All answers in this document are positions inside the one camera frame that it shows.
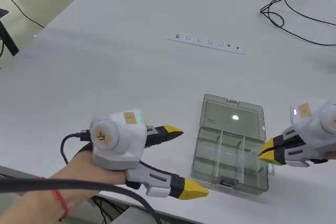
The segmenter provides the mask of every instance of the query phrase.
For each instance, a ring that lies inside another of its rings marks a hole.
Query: tangled black cable
[[[280,1],[284,1],[286,3],[286,5],[288,6],[288,8],[290,8],[293,12],[295,12],[296,14],[299,14],[305,18],[308,18],[308,19],[311,19],[311,20],[314,20],[314,21],[317,21],[317,22],[321,22],[321,23],[325,23],[325,24],[328,24],[328,25],[332,25],[332,26],[336,26],[336,24],[334,23],[330,23],[330,22],[327,22],[327,21],[323,21],[323,20],[319,20],[319,19],[315,19],[315,18],[312,18],[312,17],[309,17],[307,15],[304,15],[296,10],[294,10],[288,3],[286,0],[272,0],[271,3],[269,3],[268,5],[264,6],[263,8],[260,9],[260,13],[262,13],[266,18],[268,18],[268,20],[277,28],[280,28],[281,30],[297,37],[297,38],[300,38],[306,42],[309,42],[309,43],[312,43],[312,44],[315,44],[315,45],[319,45],[319,46],[336,46],[336,44],[322,44],[322,43],[318,43],[318,42],[314,42],[314,41],[311,41],[311,40],[308,40],[308,39],[305,39],[297,34],[294,34],[286,29],[284,29],[284,25],[285,25],[285,20],[284,18],[278,14],[278,13],[275,13],[275,12],[270,12],[270,8],[272,5],[274,5],[275,3],[278,3]],[[281,19],[281,24],[279,25],[278,23],[276,23],[270,16],[270,14],[273,14],[273,15],[276,15],[278,16],[280,19]]]
[[[35,23],[36,25],[38,25],[38,26],[44,28],[43,25],[41,25],[40,23],[36,22],[35,20],[29,18],[29,17],[28,17],[28,16],[21,10],[21,8],[15,3],[14,0],[10,0],[10,1],[13,2],[13,4],[19,9],[19,11],[22,13],[23,16],[25,16],[27,19],[29,19],[31,22]]]

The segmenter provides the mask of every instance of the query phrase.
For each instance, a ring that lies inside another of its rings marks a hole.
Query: red string bracelet
[[[59,192],[59,190],[53,190],[52,194],[54,195],[56,200],[59,200],[61,202],[61,205],[64,209],[64,213],[62,215],[62,217],[59,219],[59,221],[64,221],[64,219],[68,216],[69,213],[69,208],[67,206],[67,203],[65,202],[65,200],[63,199],[61,193]]]

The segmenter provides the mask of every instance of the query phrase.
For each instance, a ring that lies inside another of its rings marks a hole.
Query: sticker
[[[137,124],[134,112],[124,112],[124,118],[126,124]]]
[[[336,116],[334,116],[334,118],[331,119],[331,122],[329,125],[336,130]]]
[[[94,135],[102,145],[109,146],[112,143],[112,136],[106,134],[100,127],[96,128]]]
[[[309,103],[304,103],[299,105],[298,107],[299,114],[301,118],[308,118],[311,116],[311,110],[309,107]]]

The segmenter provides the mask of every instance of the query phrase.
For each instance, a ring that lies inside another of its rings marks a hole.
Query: hand
[[[91,182],[100,182],[111,185],[123,185],[126,182],[124,171],[106,170],[92,163],[92,152],[78,153],[68,165],[51,178],[78,179]],[[69,208],[73,208],[83,201],[93,197],[98,191],[92,190],[60,190]]]

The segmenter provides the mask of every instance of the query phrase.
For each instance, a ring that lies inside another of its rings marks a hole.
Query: finger
[[[107,183],[112,185],[124,185],[126,183],[126,173],[123,170],[108,170]]]
[[[324,155],[324,158],[326,158],[326,159],[336,159],[336,152],[327,152]]]

